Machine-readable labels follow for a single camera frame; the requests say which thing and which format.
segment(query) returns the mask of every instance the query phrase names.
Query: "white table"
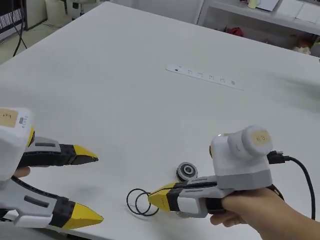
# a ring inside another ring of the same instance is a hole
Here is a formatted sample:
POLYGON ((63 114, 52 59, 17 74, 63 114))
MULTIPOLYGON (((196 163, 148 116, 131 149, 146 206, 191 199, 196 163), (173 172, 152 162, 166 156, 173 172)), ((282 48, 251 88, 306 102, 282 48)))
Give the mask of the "white table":
MULTIPOLYGON (((275 149, 304 162, 319 203, 319 76, 315 57, 104 3, 1 65, 0 103, 31 108, 38 136, 99 156, 82 166, 34 168, 25 178, 104 216, 73 234, 253 240, 258 234, 244 225, 226 229, 165 212, 141 219, 127 210, 126 195, 175 181, 183 161, 199 176, 214 174, 211 139, 258 124, 275 149), (169 63, 240 81, 244 91, 166 71, 169 63)), ((303 172, 294 163, 271 168, 286 201, 310 215, 303 172)))

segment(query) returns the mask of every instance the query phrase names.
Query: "yellow fingertip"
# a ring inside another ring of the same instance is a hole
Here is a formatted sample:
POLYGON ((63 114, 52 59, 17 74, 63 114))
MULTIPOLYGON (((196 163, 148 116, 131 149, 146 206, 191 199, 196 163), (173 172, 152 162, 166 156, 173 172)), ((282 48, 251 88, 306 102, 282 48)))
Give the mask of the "yellow fingertip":
POLYGON ((28 142, 27 142, 27 144, 26 144, 27 147, 30 146, 31 141, 32 141, 32 139, 34 138, 34 134, 35 134, 35 129, 34 129, 33 126, 31 126, 31 128, 30 128, 30 133, 29 133, 29 139, 28 139, 28 142))
POLYGON ((163 211, 170 211, 169 202, 167 198, 167 193, 169 193, 170 189, 163 189, 154 194, 148 196, 148 201, 152 205, 163 211))
POLYGON ((89 207, 76 203, 71 218, 62 227, 63 229, 78 229, 96 225, 104 220, 102 216, 89 207))
POLYGON ((150 195, 152 195, 152 194, 154 194, 154 193, 157 193, 157 192, 159 192, 159 191, 162 190, 162 189, 173 189, 175 185, 176 185, 176 182, 169 183, 169 184, 164 185, 163 187, 155 190, 154 192, 150 193, 150 195))
POLYGON ((77 156, 89 156, 92 158, 98 158, 97 155, 95 155, 93 152, 89 151, 88 149, 84 148, 83 146, 79 146, 79 145, 73 145, 74 150, 75 150, 75 154, 77 156))

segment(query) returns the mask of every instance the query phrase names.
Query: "white power strip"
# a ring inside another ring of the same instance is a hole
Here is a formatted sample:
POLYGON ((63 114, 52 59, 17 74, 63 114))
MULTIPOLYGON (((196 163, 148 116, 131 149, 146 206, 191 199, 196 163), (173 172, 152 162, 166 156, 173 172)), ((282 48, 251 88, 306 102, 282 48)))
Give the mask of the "white power strip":
POLYGON ((186 68, 181 65, 175 65, 175 64, 170 64, 165 69, 167 71, 170 71, 176 74, 186 75, 186 76, 196 78, 196 79, 201 79, 210 83, 224 85, 233 89, 244 90, 240 82, 227 79, 223 76, 218 76, 218 75, 205 73, 201 71, 195 71, 191 68, 186 68))

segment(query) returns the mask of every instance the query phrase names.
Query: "black cable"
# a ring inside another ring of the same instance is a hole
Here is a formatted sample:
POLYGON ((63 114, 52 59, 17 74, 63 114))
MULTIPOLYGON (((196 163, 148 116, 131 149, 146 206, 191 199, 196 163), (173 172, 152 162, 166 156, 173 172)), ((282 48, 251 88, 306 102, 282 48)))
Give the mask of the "black cable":
POLYGON ((311 197, 311 219, 316 220, 316 196, 315 196, 315 190, 311 182, 310 175, 308 173, 307 168, 303 165, 302 162, 300 162, 298 159, 291 157, 291 156, 284 156, 284 153, 282 151, 271 151, 267 155, 267 159, 269 161, 269 164, 284 164, 285 162, 292 161, 302 169, 306 182, 309 187, 310 191, 310 197, 311 197))
POLYGON ((275 185, 272 184, 271 186, 268 186, 267 189, 275 192, 283 201, 285 200, 284 196, 275 185))
POLYGON ((15 21, 14 21, 14 11, 15 11, 15 8, 14 8, 14 0, 11 0, 11 21, 12 21, 12 25, 15 29, 15 31, 18 33, 19 35, 19 41, 18 41, 18 44, 14 50, 14 53, 13 53, 13 56, 14 57, 17 52, 18 52, 18 49, 21 45, 21 42, 23 43, 25 49, 27 49, 27 45, 25 43, 25 41, 23 40, 22 38, 22 34, 23 34, 23 30, 24 30, 24 20, 25 20, 25 12, 24 12, 24 5, 23 5, 23 0, 20 0, 20 6, 21 6, 21 9, 20 9, 20 13, 21 13, 21 29, 20 29, 20 32, 18 31, 16 25, 15 25, 15 21))
POLYGON ((151 203, 150 202, 149 202, 149 207, 146 209, 146 211, 142 212, 142 211, 139 210, 139 208, 138 208, 138 200, 143 195, 149 196, 150 192, 147 192, 147 191, 145 191, 145 190, 143 190, 141 188, 132 189, 126 196, 126 205, 127 205, 127 207, 129 208, 130 212, 132 212, 135 215, 141 215, 141 216, 144 216, 144 217, 150 217, 150 216, 155 215, 159 211, 159 208, 157 208, 153 213, 148 213, 150 208, 151 208, 151 203), (142 192, 136 197, 135 202, 134 202, 134 207, 135 207, 136 211, 134 211, 129 205, 129 196, 130 196, 130 194, 132 194, 135 191, 141 191, 142 192))
POLYGON ((308 184, 309 187, 309 191, 310 191, 310 197, 311 197, 311 219, 316 220, 316 196, 315 196, 315 190, 314 187, 312 185, 311 182, 311 178, 310 175, 308 173, 307 168, 303 165, 302 162, 300 162, 298 159, 291 157, 291 156, 285 156, 284 159, 286 161, 292 161, 296 164, 298 164, 298 166, 302 169, 304 175, 305 175, 305 179, 306 182, 308 184))

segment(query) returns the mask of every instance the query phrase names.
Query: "white shelf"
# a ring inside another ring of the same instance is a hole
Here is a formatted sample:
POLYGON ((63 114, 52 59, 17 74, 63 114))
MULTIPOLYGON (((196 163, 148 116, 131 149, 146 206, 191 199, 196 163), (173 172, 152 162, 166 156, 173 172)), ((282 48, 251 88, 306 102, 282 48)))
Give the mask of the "white shelf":
POLYGON ((251 9, 248 8, 246 3, 242 3, 239 0, 210 0, 209 6, 249 18, 258 19, 264 22, 320 35, 320 25, 278 14, 276 12, 265 11, 258 8, 251 9))

